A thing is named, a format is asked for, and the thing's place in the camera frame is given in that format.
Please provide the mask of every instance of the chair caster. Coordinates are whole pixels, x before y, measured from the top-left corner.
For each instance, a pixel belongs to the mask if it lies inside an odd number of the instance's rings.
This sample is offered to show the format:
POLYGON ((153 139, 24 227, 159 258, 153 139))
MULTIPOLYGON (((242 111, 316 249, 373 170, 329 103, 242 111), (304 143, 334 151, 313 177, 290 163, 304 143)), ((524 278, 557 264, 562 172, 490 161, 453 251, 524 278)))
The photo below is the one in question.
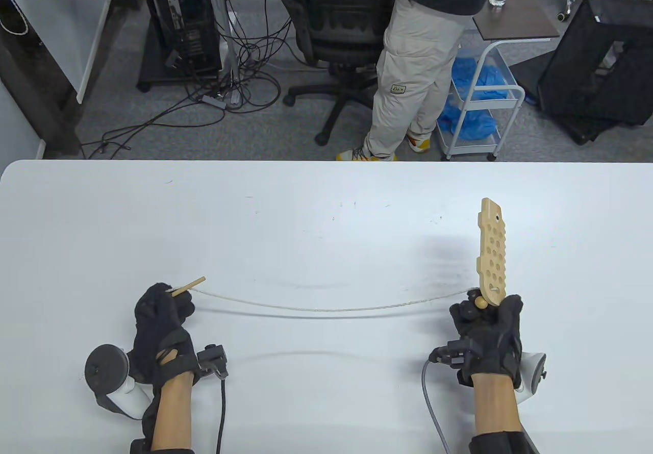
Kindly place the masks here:
POLYGON ((294 95, 288 94, 286 95, 286 97, 284 97, 282 102, 284 103, 284 105, 287 105, 288 107, 292 107, 294 105, 295 100, 296 97, 294 95))
POLYGON ((322 132, 318 133, 315 135, 315 142, 318 144, 318 146, 326 146, 327 143, 329 142, 330 136, 328 134, 324 134, 322 132))
POLYGON ((139 92, 148 93, 152 88, 152 84, 149 82, 138 82, 136 88, 138 88, 139 92))

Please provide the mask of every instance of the shoe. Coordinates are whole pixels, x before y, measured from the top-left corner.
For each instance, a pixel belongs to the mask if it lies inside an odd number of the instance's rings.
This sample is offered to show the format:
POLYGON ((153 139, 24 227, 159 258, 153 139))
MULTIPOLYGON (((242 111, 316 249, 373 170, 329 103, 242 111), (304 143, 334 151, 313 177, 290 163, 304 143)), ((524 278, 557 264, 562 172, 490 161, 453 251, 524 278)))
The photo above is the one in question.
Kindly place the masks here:
POLYGON ((363 147, 354 148, 353 150, 343 151, 343 153, 336 156, 336 161, 338 162, 398 162, 399 158, 397 155, 392 155, 392 160, 386 160, 385 158, 378 158, 376 156, 370 156, 369 158, 363 153, 363 147))
POLYGON ((431 150, 431 138, 424 139, 424 141, 417 141, 417 139, 413 139, 409 135, 406 135, 406 139, 408 139, 408 146, 410 146, 410 149, 415 151, 415 153, 426 153, 431 150))

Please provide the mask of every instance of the rolling cart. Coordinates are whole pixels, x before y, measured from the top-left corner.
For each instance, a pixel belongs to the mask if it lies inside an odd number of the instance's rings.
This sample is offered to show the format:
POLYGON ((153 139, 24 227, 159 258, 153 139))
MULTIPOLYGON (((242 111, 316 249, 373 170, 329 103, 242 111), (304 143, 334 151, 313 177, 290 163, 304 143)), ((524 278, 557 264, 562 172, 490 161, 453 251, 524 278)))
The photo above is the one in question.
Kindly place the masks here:
POLYGON ((451 160, 452 156, 467 154, 487 154, 487 159, 494 162, 504 145, 516 116, 524 102, 524 89, 517 85, 515 77, 510 72, 499 46, 515 43, 541 43, 558 37, 558 30, 548 20, 536 0, 508 0, 501 8, 486 3, 473 18, 476 29, 466 32, 475 34, 478 31, 484 41, 490 41, 488 46, 476 49, 461 49, 459 58, 473 58, 476 61, 476 71, 469 87, 456 85, 452 81, 449 99, 459 107, 461 114, 453 134, 438 126, 438 141, 442 150, 442 161, 451 160), (477 85, 481 69, 485 65, 494 65, 501 72, 506 82, 504 85, 477 85), (478 92, 490 90, 504 91, 505 99, 482 100, 478 92), (496 109, 511 111, 508 123, 497 128, 494 134, 479 141, 462 141, 460 130, 469 111, 487 111, 490 116, 496 109))

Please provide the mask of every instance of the blue plastic bag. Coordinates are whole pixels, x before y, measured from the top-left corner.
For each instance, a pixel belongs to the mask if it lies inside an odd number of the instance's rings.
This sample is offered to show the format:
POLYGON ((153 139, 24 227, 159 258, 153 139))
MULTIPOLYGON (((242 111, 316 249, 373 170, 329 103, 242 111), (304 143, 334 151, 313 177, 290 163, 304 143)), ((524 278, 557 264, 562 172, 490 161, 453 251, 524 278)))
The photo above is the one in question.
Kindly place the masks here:
MULTIPOLYGON (((458 107, 447 100, 445 109, 438 119, 441 129, 454 134, 460 119, 460 112, 458 107)), ((485 139, 496 132, 496 126, 496 120, 490 116, 488 111, 467 111, 462 128, 460 128, 459 138, 464 141, 485 139)))
MULTIPOLYGON (((474 58, 456 58, 451 69, 451 77, 453 78, 456 87, 459 89, 462 99, 466 99, 469 93, 469 85, 471 79, 476 72, 476 60, 474 58)), ((501 71, 496 66, 485 65, 481 68, 481 74, 476 85, 505 85, 506 80, 501 74, 501 71)), ((471 98, 472 100, 491 100, 491 99, 506 99, 508 98, 507 90, 488 90, 487 92, 476 92, 471 98)))

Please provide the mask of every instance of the wooden ball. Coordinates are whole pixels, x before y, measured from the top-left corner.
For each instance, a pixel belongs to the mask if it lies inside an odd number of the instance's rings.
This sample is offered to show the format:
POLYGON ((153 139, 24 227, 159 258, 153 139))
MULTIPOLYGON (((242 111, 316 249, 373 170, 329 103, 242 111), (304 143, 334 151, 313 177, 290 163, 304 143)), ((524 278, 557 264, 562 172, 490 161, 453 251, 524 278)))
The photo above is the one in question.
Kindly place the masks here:
POLYGON ((477 307, 478 309, 480 309, 480 310, 484 310, 485 308, 488 307, 488 302, 485 301, 485 299, 483 298, 483 296, 478 296, 478 298, 476 298, 476 299, 474 300, 474 304, 475 304, 476 307, 477 307))

